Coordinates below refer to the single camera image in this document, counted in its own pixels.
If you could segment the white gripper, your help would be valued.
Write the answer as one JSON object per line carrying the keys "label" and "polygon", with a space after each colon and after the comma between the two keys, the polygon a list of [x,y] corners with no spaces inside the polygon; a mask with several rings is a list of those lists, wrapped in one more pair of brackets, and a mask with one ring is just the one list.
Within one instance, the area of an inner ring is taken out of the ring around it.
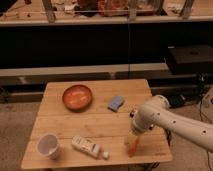
{"label": "white gripper", "polygon": [[[137,148],[139,142],[140,142],[140,135],[145,133],[150,127],[150,122],[147,120],[136,120],[133,119],[131,122],[131,130],[132,132],[136,135],[135,136],[135,143],[134,146]],[[125,145],[130,145],[132,142],[132,134],[128,133],[125,138],[124,138],[124,144]]]}

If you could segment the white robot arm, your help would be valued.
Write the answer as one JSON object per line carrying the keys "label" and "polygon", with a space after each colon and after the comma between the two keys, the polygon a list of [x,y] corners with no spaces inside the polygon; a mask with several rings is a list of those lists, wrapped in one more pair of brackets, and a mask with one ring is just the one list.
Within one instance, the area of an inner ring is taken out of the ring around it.
{"label": "white robot arm", "polygon": [[130,132],[124,143],[133,144],[151,125],[157,125],[213,153],[213,124],[177,115],[169,108],[169,100],[162,95],[142,103],[131,119]]}

